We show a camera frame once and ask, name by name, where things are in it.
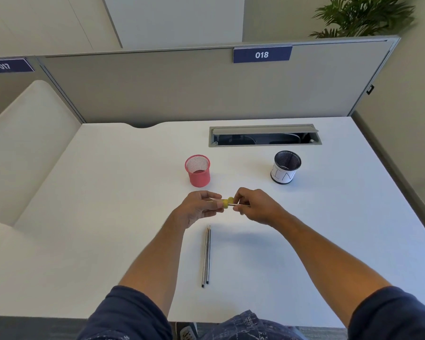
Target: shirt sleeve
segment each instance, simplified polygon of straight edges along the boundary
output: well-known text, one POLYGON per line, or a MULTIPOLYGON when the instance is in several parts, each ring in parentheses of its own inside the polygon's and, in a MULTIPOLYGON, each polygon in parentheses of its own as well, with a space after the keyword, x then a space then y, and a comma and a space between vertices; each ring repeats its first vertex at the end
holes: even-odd
POLYGON ((143 293, 115 286, 88 319, 77 340, 171 340, 163 312, 143 293))
POLYGON ((425 340, 425 305, 394 286, 374 292, 354 311, 349 340, 425 340))

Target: green leaves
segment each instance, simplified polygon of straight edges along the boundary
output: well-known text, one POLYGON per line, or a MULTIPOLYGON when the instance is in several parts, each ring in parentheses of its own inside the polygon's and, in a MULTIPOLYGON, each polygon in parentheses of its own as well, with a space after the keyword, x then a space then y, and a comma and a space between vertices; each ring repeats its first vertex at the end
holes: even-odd
POLYGON ((400 0, 330 0, 316 10, 314 18, 323 19, 322 32, 311 37, 335 38, 396 34, 413 22, 414 6, 400 0))

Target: white desk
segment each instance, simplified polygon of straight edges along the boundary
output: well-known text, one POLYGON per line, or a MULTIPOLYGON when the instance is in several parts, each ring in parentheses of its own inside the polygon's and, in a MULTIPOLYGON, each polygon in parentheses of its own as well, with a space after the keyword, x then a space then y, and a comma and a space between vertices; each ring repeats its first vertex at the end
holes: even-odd
MULTIPOLYGON (((186 194, 184 161, 211 161, 209 190, 261 188, 425 303, 425 229, 351 118, 82 125, 0 247, 0 315, 88 317, 186 194), (313 123, 322 145, 209 148, 213 125, 313 123), (270 178, 279 150, 302 166, 270 178)), ((343 326, 270 227, 232 210, 185 234, 169 320, 222 322, 246 309, 286 325, 343 326), (200 287, 212 225, 211 283, 200 287)))

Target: pencil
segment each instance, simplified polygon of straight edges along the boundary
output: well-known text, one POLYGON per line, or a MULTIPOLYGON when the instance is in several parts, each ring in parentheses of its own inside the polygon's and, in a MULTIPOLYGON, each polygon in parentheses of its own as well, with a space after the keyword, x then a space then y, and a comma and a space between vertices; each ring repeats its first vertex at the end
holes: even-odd
POLYGON ((209 269, 211 268, 211 226, 208 228, 208 274, 206 276, 206 283, 209 284, 209 269))
POLYGON ((203 259, 202 287, 205 287, 207 254, 208 254, 208 231, 206 231, 206 237, 205 237, 205 252, 204 252, 204 259, 203 259))

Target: right hand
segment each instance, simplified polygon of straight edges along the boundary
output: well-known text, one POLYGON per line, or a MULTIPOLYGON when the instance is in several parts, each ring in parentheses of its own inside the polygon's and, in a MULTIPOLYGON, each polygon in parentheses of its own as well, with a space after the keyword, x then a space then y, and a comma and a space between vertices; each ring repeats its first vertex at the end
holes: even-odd
POLYGON ((250 205, 250 207, 244 205, 233 206, 233 210, 247 216, 252 221, 267 224, 273 228, 277 228, 278 223, 283 222, 283 220, 297 220, 296 217, 260 189, 239 188, 233 203, 250 205))

